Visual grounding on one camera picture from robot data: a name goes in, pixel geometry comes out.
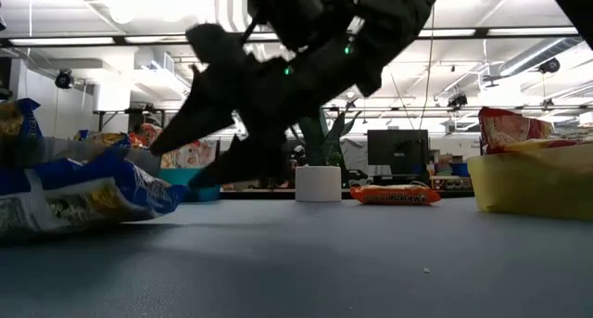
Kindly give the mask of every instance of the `wall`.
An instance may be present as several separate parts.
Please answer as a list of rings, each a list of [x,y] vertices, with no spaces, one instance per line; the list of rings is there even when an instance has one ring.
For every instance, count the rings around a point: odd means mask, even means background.
[[[41,105],[34,113],[44,136],[73,138],[80,129],[97,129],[92,95],[58,89],[53,78],[27,69],[22,59],[12,64],[10,89],[16,99],[28,97]]]

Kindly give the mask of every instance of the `black monitor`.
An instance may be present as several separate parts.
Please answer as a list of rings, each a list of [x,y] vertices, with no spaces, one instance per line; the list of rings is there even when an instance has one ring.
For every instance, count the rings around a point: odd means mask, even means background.
[[[426,170],[426,130],[370,130],[367,141],[369,165],[388,165],[392,175],[420,175]]]

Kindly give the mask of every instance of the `ceiling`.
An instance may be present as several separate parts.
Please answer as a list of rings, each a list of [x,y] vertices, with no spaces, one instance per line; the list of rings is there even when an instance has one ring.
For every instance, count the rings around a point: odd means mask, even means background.
[[[198,22],[217,22],[227,31],[242,32],[250,21],[246,13],[246,0],[145,2],[151,3],[150,8],[146,8],[146,4],[127,5],[136,11],[133,19],[118,23],[117,21],[129,18],[118,15],[118,4],[121,4],[118,0],[2,0],[0,13],[8,27],[0,33],[0,37],[183,33]],[[428,20],[425,29],[572,26],[554,0],[438,0],[434,16],[434,20]],[[488,67],[495,67],[518,57],[527,50],[534,50],[534,46],[545,41],[547,40],[541,38],[416,41],[385,67],[381,89],[369,99],[357,100],[357,107],[368,109],[364,113],[367,118],[381,118],[381,124],[393,118],[409,116],[410,120],[401,119],[397,124],[406,127],[408,124],[412,125],[414,120],[418,121],[422,112],[410,110],[405,114],[385,108],[420,108],[424,104],[428,108],[446,106],[448,98],[454,95],[452,86],[455,84],[461,87],[459,92],[468,96],[468,106],[539,105],[547,97],[553,98],[555,105],[588,104],[593,101],[593,94],[589,94],[588,89],[571,95],[561,93],[591,81],[587,72],[592,68],[590,61],[593,60],[593,53],[584,43],[556,56],[561,63],[561,69],[556,73],[542,76],[530,69],[496,81],[498,87],[485,87],[487,83],[483,83],[481,77],[487,74]],[[246,50],[253,52],[260,60],[288,55],[281,45],[272,43],[251,44]],[[20,49],[14,54],[22,55],[21,52]],[[185,83],[191,82],[189,66],[196,62],[196,58],[188,45],[35,48],[31,57],[41,57],[42,59],[37,59],[39,61],[89,58],[103,60],[119,71],[121,78],[134,80],[133,101],[149,101],[162,107],[176,108],[184,100],[183,91],[180,91],[183,89],[182,85],[175,84],[175,87],[171,87],[170,79],[151,78],[151,71],[141,68],[154,60],[154,57],[162,57],[164,53],[175,62],[171,69],[174,74]],[[133,66],[127,59],[121,59],[124,55],[134,55]],[[340,95],[328,105],[343,106],[347,100],[356,97],[358,92],[353,89],[352,93]],[[526,114],[545,115],[546,120],[566,121],[580,112],[582,110],[559,110],[551,113],[539,110]],[[451,117],[459,122],[475,122],[473,110],[455,115],[442,110],[427,111],[425,116],[426,121],[431,124],[438,124]]]

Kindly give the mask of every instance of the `desk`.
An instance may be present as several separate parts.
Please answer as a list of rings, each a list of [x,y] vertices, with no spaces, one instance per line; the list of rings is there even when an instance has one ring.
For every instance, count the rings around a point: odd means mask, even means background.
[[[591,317],[593,223],[219,201],[0,248],[3,317]]]

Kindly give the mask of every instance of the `teal container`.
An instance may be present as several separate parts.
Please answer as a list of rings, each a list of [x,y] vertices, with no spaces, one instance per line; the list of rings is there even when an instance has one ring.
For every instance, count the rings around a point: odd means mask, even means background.
[[[200,169],[160,169],[158,177],[169,184],[187,185]],[[221,197],[221,187],[200,188],[185,195],[184,202],[215,201]]]

